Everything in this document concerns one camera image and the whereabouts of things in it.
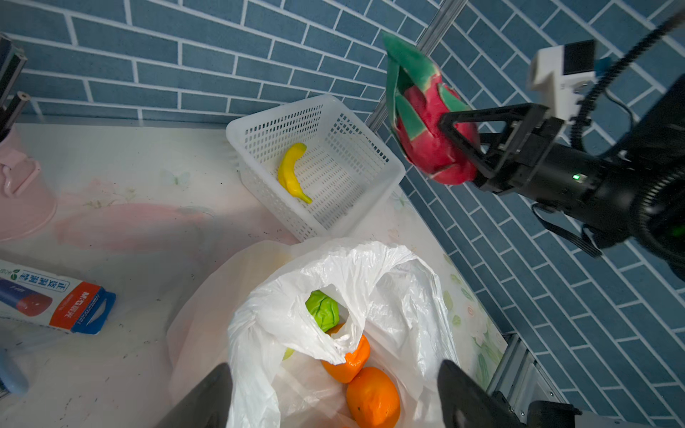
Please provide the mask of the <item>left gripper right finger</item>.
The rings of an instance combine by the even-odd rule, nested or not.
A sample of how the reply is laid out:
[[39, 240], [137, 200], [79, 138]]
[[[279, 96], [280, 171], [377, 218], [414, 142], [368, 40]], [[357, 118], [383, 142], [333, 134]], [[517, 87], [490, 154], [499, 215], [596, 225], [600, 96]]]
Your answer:
[[442, 420], [451, 427], [524, 427], [456, 363], [444, 360], [437, 377]]

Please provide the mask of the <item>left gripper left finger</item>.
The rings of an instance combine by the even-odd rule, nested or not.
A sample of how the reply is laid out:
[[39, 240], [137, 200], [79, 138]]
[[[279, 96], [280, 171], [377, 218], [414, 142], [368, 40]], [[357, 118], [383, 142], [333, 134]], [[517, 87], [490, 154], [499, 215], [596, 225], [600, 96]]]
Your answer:
[[228, 363], [221, 363], [187, 394], [156, 427], [226, 427], [233, 380]]

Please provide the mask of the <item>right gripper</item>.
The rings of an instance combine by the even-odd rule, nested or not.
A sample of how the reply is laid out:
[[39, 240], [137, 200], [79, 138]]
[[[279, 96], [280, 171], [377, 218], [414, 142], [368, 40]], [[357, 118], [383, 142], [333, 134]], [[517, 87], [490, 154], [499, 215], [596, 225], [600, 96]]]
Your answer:
[[[476, 132], [482, 122], [499, 122], [499, 132]], [[535, 210], [562, 212], [583, 224], [580, 235], [542, 219], [548, 230], [568, 241], [625, 241], [629, 210], [637, 194], [634, 171], [554, 141], [561, 121], [535, 126], [535, 105], [448, 112], [438, 128], [476, 167], [475, 185], [499, 196], [520, 194]]]

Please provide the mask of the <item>round orange toy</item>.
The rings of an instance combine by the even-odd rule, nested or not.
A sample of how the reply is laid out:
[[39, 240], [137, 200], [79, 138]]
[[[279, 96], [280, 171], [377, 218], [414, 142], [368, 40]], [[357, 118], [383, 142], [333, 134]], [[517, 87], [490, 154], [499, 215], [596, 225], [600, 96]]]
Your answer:
[[348, 384], [346, 401], [352, 419], [361, 427], [394, 427], [401, 416], [401, 397], [385, 372], [365, 367]]

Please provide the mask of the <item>white plastic bag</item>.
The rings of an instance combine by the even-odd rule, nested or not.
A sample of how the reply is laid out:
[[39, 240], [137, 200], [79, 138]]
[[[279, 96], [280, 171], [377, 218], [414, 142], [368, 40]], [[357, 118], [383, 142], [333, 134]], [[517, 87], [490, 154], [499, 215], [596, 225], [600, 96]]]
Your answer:
[[377, 368], [401, 427], [443, 424], [438, 374], [456, 361], [440, 279], [402, 245], [254, 244], [212, 273], [167, 333], [175, 404], [209, 399], [223, 427], [356, 427], [345, 392]]

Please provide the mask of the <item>pink dragon fruit toy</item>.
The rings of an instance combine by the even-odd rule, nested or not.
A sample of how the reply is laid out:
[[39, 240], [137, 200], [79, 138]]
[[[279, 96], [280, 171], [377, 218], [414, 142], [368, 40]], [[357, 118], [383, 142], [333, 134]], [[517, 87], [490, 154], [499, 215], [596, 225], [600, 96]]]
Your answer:
[[442, 115], [469, 109], [442, 79], [438, 65], [418, 48], [385, 32], [386, 107], [392, 133], [407, 160], [443, 185], [462, 185], [477, 169], [439, 128]]

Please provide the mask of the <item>orange persimmon toy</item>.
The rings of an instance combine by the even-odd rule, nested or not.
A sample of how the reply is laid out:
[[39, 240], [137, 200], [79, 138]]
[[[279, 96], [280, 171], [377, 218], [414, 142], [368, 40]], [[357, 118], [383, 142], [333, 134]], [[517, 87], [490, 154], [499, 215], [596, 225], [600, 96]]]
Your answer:
[[367, 337], [362, 335], [359, 345], [355, 351], [345, 355], [345, 362], [339, 365], [332, 365], [321, 360], [322, 367], [338, 383], [350, 383], [363, 369], [370, 357], [370, 345]]

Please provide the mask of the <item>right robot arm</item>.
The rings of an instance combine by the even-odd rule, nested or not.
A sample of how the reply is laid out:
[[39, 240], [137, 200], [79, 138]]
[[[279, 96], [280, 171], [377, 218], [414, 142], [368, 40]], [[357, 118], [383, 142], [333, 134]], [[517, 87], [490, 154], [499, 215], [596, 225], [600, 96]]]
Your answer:
[[559, 144], [563, 121], [521, 103], [448, 112], [438, 121], [476, 167], [475, 185], [533, 201], [533, 215], [562, 212], [579, 234], [540, 223], [592, 258], [634, 238], [684, 276], [684, 80], [679, 78], [614, 148], [591, 155]]

